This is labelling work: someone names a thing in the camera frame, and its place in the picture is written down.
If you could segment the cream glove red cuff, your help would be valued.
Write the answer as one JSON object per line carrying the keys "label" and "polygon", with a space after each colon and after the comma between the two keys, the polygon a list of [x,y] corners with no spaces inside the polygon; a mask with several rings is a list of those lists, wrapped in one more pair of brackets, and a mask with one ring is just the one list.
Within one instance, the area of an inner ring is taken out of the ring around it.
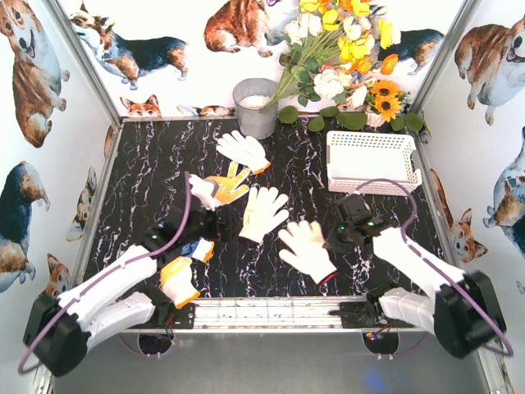
{"label": "cream glove red cuff", "polygon": [[324,248],[325,239],[318,222],[289,222],[286,229],[278,231],[278,238],[286,246],[279,251],[279,257],[309,275],[316,284],[325,284],[337,275],[337,268]]}

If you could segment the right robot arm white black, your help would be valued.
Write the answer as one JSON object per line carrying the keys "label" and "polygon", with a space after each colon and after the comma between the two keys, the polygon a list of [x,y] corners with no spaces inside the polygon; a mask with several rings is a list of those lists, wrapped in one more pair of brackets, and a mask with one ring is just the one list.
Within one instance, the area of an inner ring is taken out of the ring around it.
{"label": "right robot arm white black", "polygon": [[453,357],[462,359],[496,338],[501,354],[513,350],[505,338],[506,323],[491,279],[448,264],[410,239],[403,226],[372,213],[356,194],[335,202],[335,221],[325,246],[340,254],[358,246],[408,277],[420,292],[392,282],[366,294],[370,318],[402,321],[433,335]]}

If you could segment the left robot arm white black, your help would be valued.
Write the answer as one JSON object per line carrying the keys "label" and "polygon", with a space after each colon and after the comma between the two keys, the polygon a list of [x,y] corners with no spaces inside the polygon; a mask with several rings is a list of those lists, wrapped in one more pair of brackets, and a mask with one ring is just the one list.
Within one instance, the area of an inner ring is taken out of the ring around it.
{"label": "left robot arm white black", "polygon": [[136,285],[164,268],[183,246],[199,238],[231,241],[238,227],[231,213],[173,209],[138,244],[89,280],[57,297],[40,295],[23,336],[28,353],[52,376],[68,374],[100,342],[152,318],[155,301],[136,291]]}

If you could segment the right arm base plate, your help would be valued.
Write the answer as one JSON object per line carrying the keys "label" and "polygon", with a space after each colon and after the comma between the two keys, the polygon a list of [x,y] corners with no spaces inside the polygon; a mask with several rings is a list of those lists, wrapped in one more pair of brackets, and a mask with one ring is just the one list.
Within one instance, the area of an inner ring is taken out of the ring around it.
{"label": "right arm base plate", "polygon": [[413,325],[401,320],[387,318],[382,314],[368,311],[364,303],[340,303],[334,312],[340,317],[343,328],[382,328],[391,325],[393,328],[412,328]]}

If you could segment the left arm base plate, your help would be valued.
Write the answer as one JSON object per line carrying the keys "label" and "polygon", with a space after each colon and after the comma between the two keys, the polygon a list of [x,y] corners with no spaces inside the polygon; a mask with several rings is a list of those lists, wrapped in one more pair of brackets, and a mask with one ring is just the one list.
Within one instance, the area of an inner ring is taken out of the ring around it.
{"label": "left arm base plate", "polygon": [[156,308],[146,323],[132,326],[135,329],[192,329],[194,327],[196,304],[189,303],[182,309],[167,307]]}

